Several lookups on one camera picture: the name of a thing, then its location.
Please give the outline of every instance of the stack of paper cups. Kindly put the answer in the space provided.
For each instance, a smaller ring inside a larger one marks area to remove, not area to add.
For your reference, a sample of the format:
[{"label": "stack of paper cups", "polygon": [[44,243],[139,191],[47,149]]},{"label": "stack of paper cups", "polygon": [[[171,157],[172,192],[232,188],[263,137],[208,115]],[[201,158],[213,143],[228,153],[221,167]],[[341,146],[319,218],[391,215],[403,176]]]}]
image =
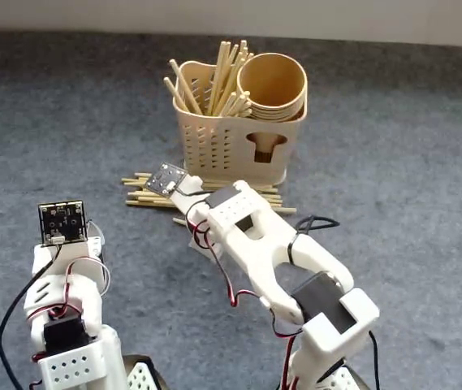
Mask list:
[{"label": "stack of paper cups", "polygon": [[[237,76],[238,91],[249,91],[250,118],[266,122],[287,122],[303,110],[307,79],[303,67],[293,58],[278,53],[259,54],[249,59]],[[280,143],[276,134],[254,134],[257,151],[271,154]]]}]

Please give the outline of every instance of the white wire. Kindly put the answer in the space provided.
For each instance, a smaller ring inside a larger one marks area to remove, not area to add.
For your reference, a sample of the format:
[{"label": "white wire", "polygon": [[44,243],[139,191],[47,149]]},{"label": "white wire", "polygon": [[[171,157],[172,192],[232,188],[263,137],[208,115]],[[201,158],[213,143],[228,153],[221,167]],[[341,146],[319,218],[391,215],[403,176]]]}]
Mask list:
[{"label": "white wire", "polygon": [[89,262],[95,262],[98,266],[100,266],[106,273],[106,281],[105,281],[105,284],[104,284],[104,288],[102,289],[102,292],[101,292],[101,297],[106,294],[108,292],[108,290],[110,289],[110,284],[111,284],[111,273],[110,273],[110,270],[108,269],[108,267],[103,264],[100,260],[97,260],[96,258],[90,258],[88,256],[81,256],[79,258],[74,258],[70,264],[68,264],[68,267],[67,267],[67,272],[66,272],[66,279],[65,279],[65,283],[67,282],[67,279],[68,279],[68,276],[71,274],[71,268],[72,266],[80,261],[80,260],[87,260]]}]

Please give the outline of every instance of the paper cup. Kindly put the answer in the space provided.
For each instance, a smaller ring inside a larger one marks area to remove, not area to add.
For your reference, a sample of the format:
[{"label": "paper cup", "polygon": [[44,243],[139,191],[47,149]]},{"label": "paper cup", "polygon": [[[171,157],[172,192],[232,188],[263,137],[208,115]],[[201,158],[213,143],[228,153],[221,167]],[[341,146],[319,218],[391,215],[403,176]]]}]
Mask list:
[{"label": "paper cup", "polygon": [[264,120],[289,119],[299,112],[307,84],[303,67],[295,59],[278,53],[252,57],[237,76],[238,90],[250,92],[253,116]]}]

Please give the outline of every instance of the wire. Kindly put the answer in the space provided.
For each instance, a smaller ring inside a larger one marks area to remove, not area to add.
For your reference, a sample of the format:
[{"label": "wire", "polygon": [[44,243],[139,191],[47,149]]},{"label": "wire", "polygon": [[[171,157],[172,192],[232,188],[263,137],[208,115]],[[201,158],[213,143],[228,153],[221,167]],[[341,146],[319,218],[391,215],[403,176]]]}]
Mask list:
[{"label": "wire", "polygon": [[[205,222],[205,221],[200,222],[198,225],[196,225],[194,227],[193,236],[196,236],[197,229],[199,228],[199,226],[203,222]],[[240,303],[239,302],[239,296],[240,295],[250,295],[250,296],[253,296],[253,297],[256,297],[256,298],[259,299],[260,296],[257,295],[254,291],[251,291],[251,290],[239,290],[236,294],[234,294],[234,289],[232,287],[231,278],[229,277],[229,274],[227,274],[227,271],[225,271],[225,268],[223,267],[222,262],[220,262],[220,259],[218,258],[218,256],[214,252],[213,246],[209,243],[209,228],[207,228],[207,229],[205,229],[203,231],[203,237],[204,237],[206,247],[201,246],[201,245],[200,245],[200,247],[203,248],[203,249],[207,248],[211,252],[211,254],[213,255],[213,258],[214,258],[214,262],[216,262],[216,265],[218,266],[218,268],[222,272],[223,278],[225,279],[225,283],[226,283],[226,286],[227,286],[227,295],[229,297],[229,301],[231,303],[231,306],[232,307],[237,307],[238,306],[238,304]],[[277,331],[276,326],[275,326],[275,324],[276,324],[276,314],[272,309],[270,309],[270,313],[272,314],[272,332],[277,337],[282,338],[282,339],[286,339],[288,337],[297,336],[302,332],[302,329],[299,329],[298,331],[296,331],[294,333],[290,333],[290,334],[284,334],[284,333],[281,333],[281,332]]]},{"label": "wire", "polygon": [[46,311],[50,311],[51,316],[60,319],[66,313],[66,311],[64,310],[65,308],[70,308],[70,309],[74,310],[78,314],[81,313],[81,310],[77,306],[71,305],[70,303],[53,303],[51,305],[45,305],[45,306],[42,306],[42,307],[34,310],[31,314],[29,314],[27,316],[27,321],[29,319],[34,318],[36,315],[44,313]]},{"label": "wire", "polygon": [[375,388],[380,390],[380,378],[378,376],[378,345],[377,339],[372,331],[369,331],[369,337],[371,338],[371,342],[373,343],[373,370],[375,373]]},{"label": "wire", "polygon": [[[324,222],[328,222],[328,224],[314,226],[313,223],[316,221],[324,221]],[[302,220],[300,220],[298,223],[296,223],[294,228],[299,233],[309,234],[311,230],[335,228],[339,225],[340,223],[337,222],[335,219],[327,218],[327,217],[320,217],[318,215],[311,214],[308,217],[305,217]]]},{"label": "wire", "polygon": [[[106,294],[108,292],[108,290],[110,289],[110,284],[111,284],[111,274],[110,274],[110,270],[108,269],[108,267],[106,266],[106,264],[104,264],[103,262],[101,262],[100,260],[97,260],[96,258],[91,258],[89,256],[81,256],[79,258],[75,258],[71,261],[70,264],[68,264],[67,266],[67,270],[66,270],[66,273],[65,273],[65,286],[67,286],[69,283],[68,283],[68,277],[70,276],[71,274],[71,268],[74,266],[74,264],[76,264],[78,261],[82,261],[82,260],[86,260],[86,261],[89,261],[89,262],[94,262],[96,263],[98,266],[100,266],[103,271],[106,273],[106,281],[105,281],[105,284],[104,284],[104,288],[102,289],[101,291],[101,297]],[[68,296],[67,294],[65,293],[65,302],[67,303],[67,299],[68,299]]]},{"label": "wire", "polygon": [[283,364],[283,375],[281,377],[281,390],[288,390],[288,366],[290,362],[290,355],[292,352],[292,346],[294,345],[294,341],[296,340],[296,336],[292,336],[288,339],[287,342],[287,352],[285,353],[285,362]]},{"label": "wire", "polygon": [[184,191],[182,191],[180,188],[176,188],[176,191],[180,194],[180,195],[184,195],[185,197],[195,197],[196,195],[206,195],[208,193],[213,193],[214,191],[195,191],[194,193],[185,193]]},{"label": "wire", "polygon": [[[197,227],[198,225],[195,227],[193,234],[196,234]],[[204,234],[205,244],[207,245],[207,249],[213,255],[216,265],[222,272],[223,277],[225,278],[225,283],[227,285],[227,295],[229,296],[229,301],[231,303],[231,306],[232,307],[238,306],[238,304],[240,303],[239,301],[240,295],[250,295],[252,297],[256,297],[259,299],[259,295],[257,295],[254,291],[251,291],[251,290],[239,290],[236,294],[234,294],[234,289],[232,287],[231,278],[229,277],[229,274],[227,274],[227,271],[225,271],[225,268],[223,268],[222,262],[220,262],[220,259],[216,255],[216,252],[214,252],[213,246],[209,243],[209,228],[205,229],[203,234]]]},{"label": "wire", "polygon": [[[328,224],[323,224],[323,225],[313,225],[314,222],[316,221],[324,221],[328,222]],[[295,225],[295,230],[296,234],[294,235],[294,238],[288,243],[287,247],[287,256],[288,256],[288,261],[291,264],[294,264],[294,258],[292,257],[292,247],[296,243],[297,237],[300,236],[300,234],[309,234],[311,230],[320,230],[320,229],[327,229],[327,228],[335,228],[339,226],[340,223],[337,222],[336,220],[332,218],[327,218],[327,217],[320,217],[315,214],[311,214],[308,217],[304,217],[301,219],[298,223]]]},{"label": "wire", "polygon": [[299,382],[299,376],[296,376],[294,380],[292,381],[292,386],[290,387],[290,390],[296,390],[298,382]]},{"label": "wire", "polygon": [[272,314],[272,331],[280,339],[287,339],[288,337],[297,336],[303,331],[303,329],[299,329],[298,331],[295,331],[294,333],[289,333],[289,334],[278,332],[276,330],[276,313],[272,309],[270,309],[270,313]]},{"label": "wire", "polygon": [[188,210],[185,213],[185,226],[188,229],[189,234],[192,234],[192,230],[195,227],[195,224],[189,220],[189,213],[191,212],[192,208],[200,203],[205,203],[205,199],[200,201],[195,201],[192,205],[189,206]]},{"label": "wire", "polygon": [[42,379],[39,379],[36,382],[32,382],[31,384],[28,385],[28,390],[34,390],[34,388],[36,388],[36,386],[39,386],[42,383],[43,383]]},{"label": "wire", "polygon": [[56,253],[55,253],[54,257],[52,258],[52,260],[50,260],[48,262],[48,264],[46,264],[44,267],[42,267],[28,281],[28,283],[25,285],[25,287],[23,287],[21,289],[19,294],[14,298],[11,305],[6,310],[6,313],[3,316],[2,322],[0,323],[0,359],[2,360],[2,364],[5,367],[6,374],[8,375],[9,379],[11,380],[11,382],[14,385],[14,388],[16,390],[23,390],[23,387],[21,386],[21,383],[19,382],[19,380],[16,378],[16,376],[14,374],[14,371],[12,370],[11,364],[9,363],[9,361],[8,361],[8,359],[6,357],[5,350],[3,349],[3,333],[5,331],[7,323],[9,322],[9,319],[12,316],[12,313],[14,312],[15,307],[18,305],[19,301],[21,301],[21,298],[23,298],[23,296],[28,291],[28,289],[31,288],[34,285],[34,283],[36,283],[37,280],[39,278],[41,278],[43,276],[43,274],[45,274],[45,272],[48,271],[48,269],[54,264],[54,262],[58,258],[59,254],[61,253],[62,246],[59,245],[57,248],[58,248],[58,250],[56,251]]}]

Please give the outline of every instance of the white wall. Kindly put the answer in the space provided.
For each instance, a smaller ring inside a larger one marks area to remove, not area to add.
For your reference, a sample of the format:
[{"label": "white wall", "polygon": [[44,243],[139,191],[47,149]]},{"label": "white wall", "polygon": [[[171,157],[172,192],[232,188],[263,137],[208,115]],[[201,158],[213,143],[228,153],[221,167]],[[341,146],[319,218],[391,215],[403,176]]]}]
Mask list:
[{"label": "white wall", "polygon": [[462,0],[0,0],[0,28],[462,46]]}]

